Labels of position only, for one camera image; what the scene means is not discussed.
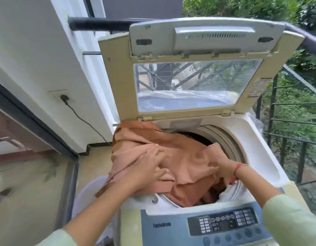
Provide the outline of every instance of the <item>control button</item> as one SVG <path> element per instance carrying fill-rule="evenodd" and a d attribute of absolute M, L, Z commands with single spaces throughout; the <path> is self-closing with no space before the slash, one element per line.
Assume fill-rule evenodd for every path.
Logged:
<path fill-rule="evenodd" d="M 231 236 L 228 234 L 228 235 L 225 235 L 225 240 L 227 241 L 227 242 L 230 242 L 231 241 Z"/>
<path fill-rule="evenodd" d="M 253 236 L 252 230 L 249 229 L 249 228 L 246 228 L 246 229 L 245 229 L 245 236 L 246 236 L 246 237 L 252 237 L 252 236 Z"/>
<path fill-rule="evenodd" d="M 221 238 L 219 238 L 219 236 L 215 236 L 214 243 L 215 244 L 220 244 L 221 243 Z"/>
<path fill-rule="evenodd" d="M 240 240 L 242 238 L 242 235 L 239 232 L 237 232 L 235 234 L 235 237 L 236 237 L 236 239 Z"/>
<path fill-rule="evenodd" d="M 203 244 L 204 246 L 209 246 L 209 245 L 210 245 L 210 239 L 205 236 L 205 237 L 202 239 L 202 244 Z"/>
<path fill-rule="evenodd" d="M 262 230 L 260 228 L 255 228 L 256 234 L 262 234 Z"/>

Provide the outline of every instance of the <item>brown cloth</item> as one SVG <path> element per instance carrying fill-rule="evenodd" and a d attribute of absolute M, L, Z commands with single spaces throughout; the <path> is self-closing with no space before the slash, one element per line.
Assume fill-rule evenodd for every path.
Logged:
<path fill-rule="evenodd" d="M 208 166 L 204 154 L 207 147 L 178 133 L 165 133 L 152 122 L 122 121 L 113 136 L 112 169 L 106 184 L 96 193 L 99 197 L 108 187 L 125 175 L 133 163 L 155 144 L 171 157 L 159 165 L 169 173 L 138 194 L 164 193 L 181 207 L 214 203 L 225 190 L 218 169 Z"/>

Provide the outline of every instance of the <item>hand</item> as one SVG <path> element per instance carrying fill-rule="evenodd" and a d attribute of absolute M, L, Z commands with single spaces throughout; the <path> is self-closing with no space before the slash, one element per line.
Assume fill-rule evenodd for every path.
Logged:
<path fill-rule="evenodd" d="M 147 187 L 169 172 L 167 168 L 159 169 L 158 167 L 165 157 L 167 157 L 166 153 L 156 145 L 134 163 L 133 169 L 125 178 L 134 184 L 136 190 Z"/>
<path fill-rule="evenodd" d="M 224 178 L 225 185 L 229 185 L 230 180 L 233 177 L 235 167 L 239 162 L 228 159 L 221 146 L 217 142 L 209 145 L 205 149 L 205 154 L 210 161 L 208 166 L 218 167 L 218 173 L 220 177 Z"/>

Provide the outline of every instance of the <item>light green sleeve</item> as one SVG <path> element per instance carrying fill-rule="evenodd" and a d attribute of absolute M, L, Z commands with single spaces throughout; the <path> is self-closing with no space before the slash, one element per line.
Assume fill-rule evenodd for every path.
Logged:
<path fill-rule="evenodd" d="M 36 246 L 77 246 L 77 244 L 66 231 L 57 230 Z"/>
<path fill-rule="evenodd" d="M 263 223 L 280 246 L 316 246 L 316 216 L 287 195 L 265 203 Z"/>

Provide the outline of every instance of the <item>washing machine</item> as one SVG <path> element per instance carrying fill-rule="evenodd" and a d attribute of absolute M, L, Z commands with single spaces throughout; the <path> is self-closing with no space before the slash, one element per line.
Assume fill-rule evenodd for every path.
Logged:
<path fill-rule="evenodd" d="M 302 202 L 248 112 L 303 39 L 279 22 L 209 17 L 133 24 L 99 46 L 121 120 L 218 142 L 230 159 Z M 117 227 L 121 246 L 277 245 L 239 181 L 216 203 L 195 207 L 162 194 L 132 197 Z"/>

